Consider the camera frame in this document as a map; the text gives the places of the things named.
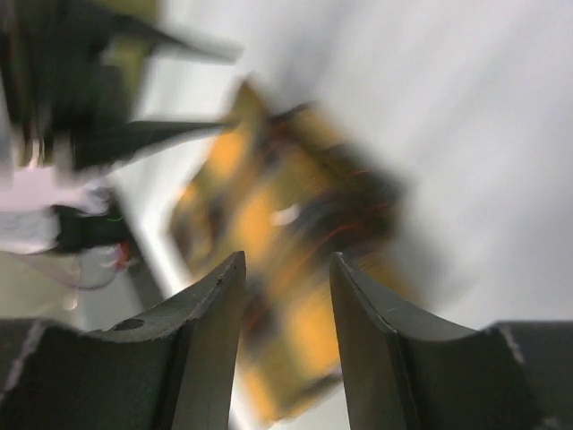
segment white wall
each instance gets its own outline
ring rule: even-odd
[[[317,98],[408,184],[392,251],[428,308],[475,328],[573,316],[570,2],[170,4],[172,22],[246,50],[236,68],[163,62],[148,112],[222,112],[234,78],[251,70],[283,108]],[[126,188],[171,290],[185,275],[157,232],[207,145],[146,160]],[[303,417],[288,428],[347,428],[332,418],[336,404],[313,412],[321,426]]]

